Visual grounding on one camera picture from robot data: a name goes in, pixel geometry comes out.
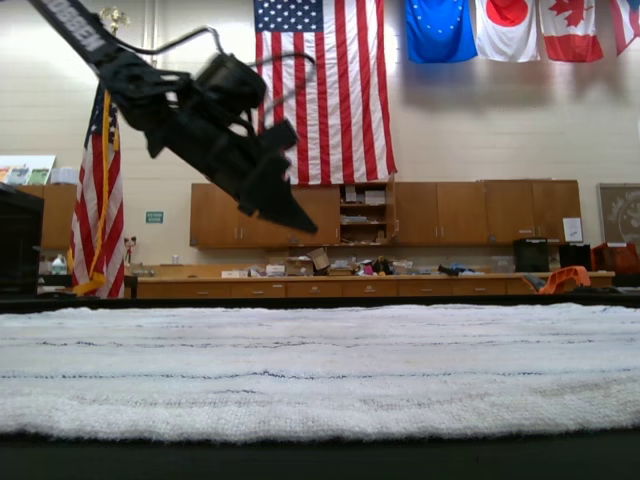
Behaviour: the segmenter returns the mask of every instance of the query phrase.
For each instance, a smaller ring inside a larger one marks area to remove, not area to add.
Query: green sign
[[[147,212],[147,223],[164,223],[164,212]]]

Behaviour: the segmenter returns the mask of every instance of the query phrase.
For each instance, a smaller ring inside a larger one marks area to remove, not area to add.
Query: wooden cabinet
[[[359,297],[395,297],[397,295],[396,282],[391,280],[373,280],[344,282],[342,285],[342,296]]]
[[[395,184],[395,241],[399,245],[438,243],[438,192],[435,183]]]
[[[342,296],[342,287],[337,282],[297,282],[287,284],[287,297],[291,298],[336,298]]]
[[[484,184],[438,183],[440,243],[480,245],[488,241]]]
[[[18,190],[34,197],[44,198],[44,186],[43,185],[21,185]]]
[[[231,298],[284,298],[284,283],[242,282],[231,285]]]
[[[241,226],[244,244],[277,247],[340,243],[340,188],[294,187],[293,196],[318,226],[315,234],[282,227],[257,218],[247,219]]]
[[[294,188],[299,204],[318,225],[315,235],[240,213],[235,200],[213,184],[195,184],[191,195],[191,245],[203,248],[282,248],[336,245],[341,237],[372,242],[386,228],[397,245],[511,244],[527,237],[564,242],[563,218],[580,217],[575,181],[389,182],[358,185],[386,189],[385,205],[341,203],[340,187]],[[341,225],[340,215],[367,222]]]
[[[453,284],[454,295],[506,295],[506,293],[505,280],[458,279]]]
[[[138,298],[229,298],[231,287],[215,282],[141,283]]]
[[[507,280],[507,295],[533,295],[536,291],[521,278]]]
[[[485,195],[490,243],[511,244],[535,236],[531,182],[485,182]]]
[[[453,295],[453,282],[449,280],[400,280],[399,297],[431,297]]]
[[[576,181],[533,182],[536,235],[551,243],[564,243],[564,218],[581,217],[580,190]]]
[[[191,246],[286,247],[324,245],[339,242],[339,187],[294,188],[294,197],[318,225],[315,235],[268,222],[257,215],[248,217],[236,201],[213,184],[191,186]]]
[[[224,190],[212,184],[191,185],[192,247],[229,247],[239,238],[237,204]]]
[[[42,219],[43,250],[68,250],[71,220],[76,207],[76,185],[46,185]]]

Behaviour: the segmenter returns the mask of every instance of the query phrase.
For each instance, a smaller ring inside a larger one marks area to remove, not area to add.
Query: white brick wall
[[[126,10],[133,25],[121,36],[142,44],[144,0],[84,3]],[[599,242],[596,184],[640,182],[640,42],[616,58],[608,2],[597,2],[605,59],[591,65],[410,64],[404,1],[385,3],[398,179],[575,178],[586,239]],[[253,59],[251,0],[159,0],[159,12],[160,42],[208,23],[220,30],[228,51]],[[213,52],[211,39],[202,38],[163,57],[160,67],[195,73]],[[0,155],[56,154],[58,165],[79,166],[95,85],[25,0],[0,3]],[[170,153],[151,160],[144,137],[126,125],[122,139],[126,231],[140,239],[138,260],[167,263],[178,254],[183,262],[260,261],[255,252],[190,248],[189,188],[200,175]],[[145,225],[147,210],[164,210],[165,224]],[[485,255],[486,249],[461,253]]]

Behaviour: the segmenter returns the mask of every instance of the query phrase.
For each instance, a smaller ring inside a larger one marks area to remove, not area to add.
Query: bulletin board
[[[640,244],[640,184],[601,183],[598,203],[605,242]]]

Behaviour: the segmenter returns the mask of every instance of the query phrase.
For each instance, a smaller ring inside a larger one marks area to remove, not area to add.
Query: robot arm
[[[79,0],[29,1],[96,72],[127,123],[144,132],[152,157],[168,148],[231,195],[243,213],[317,231],[285,179],[289,162],[281,152],[296,144],[293,128],[285,121],[256,134],[251,125],[266,85],[249,66],[221,53],[195,79],[158,70],[123,47]]]

